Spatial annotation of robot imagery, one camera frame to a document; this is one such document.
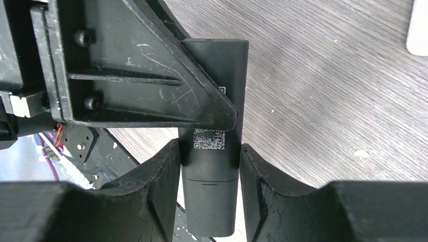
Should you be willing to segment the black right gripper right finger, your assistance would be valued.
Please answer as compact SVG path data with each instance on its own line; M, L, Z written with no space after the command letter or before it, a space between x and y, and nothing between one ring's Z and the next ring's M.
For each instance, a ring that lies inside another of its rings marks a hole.
M248 241L427 241L427 183L340 180L317 189L248 144L240 178Z

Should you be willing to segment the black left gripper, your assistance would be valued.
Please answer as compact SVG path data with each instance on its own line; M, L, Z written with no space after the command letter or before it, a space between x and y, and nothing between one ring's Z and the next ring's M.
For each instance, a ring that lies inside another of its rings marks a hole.
M1 1L1 149L19 137L49 132L50 113L33 31L33 1Z

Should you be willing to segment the white remote control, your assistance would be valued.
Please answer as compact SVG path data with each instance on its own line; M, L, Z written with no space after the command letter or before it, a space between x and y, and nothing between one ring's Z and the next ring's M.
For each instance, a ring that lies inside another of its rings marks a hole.
M427 0L414 0L406 39L407 50L427 56Z

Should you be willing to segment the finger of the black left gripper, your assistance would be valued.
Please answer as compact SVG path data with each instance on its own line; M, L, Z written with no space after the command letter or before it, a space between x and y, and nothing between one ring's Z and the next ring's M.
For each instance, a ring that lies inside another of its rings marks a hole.
M231 130L237 108L164 1L49 1L60 117L98 128Z

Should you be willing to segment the black remote control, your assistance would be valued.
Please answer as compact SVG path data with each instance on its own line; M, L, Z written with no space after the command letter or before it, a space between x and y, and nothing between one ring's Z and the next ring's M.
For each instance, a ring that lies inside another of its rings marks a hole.
M235 231L249 42L188 39L184 46L238 109L235 128L178 130L188 230L201 237Z

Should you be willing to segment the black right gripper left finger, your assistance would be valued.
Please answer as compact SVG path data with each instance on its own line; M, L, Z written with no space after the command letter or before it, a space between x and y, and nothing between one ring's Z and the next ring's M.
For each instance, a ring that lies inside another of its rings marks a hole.
M1 183L1 241L171 241L179 176L179 142L172 139L97 190Z

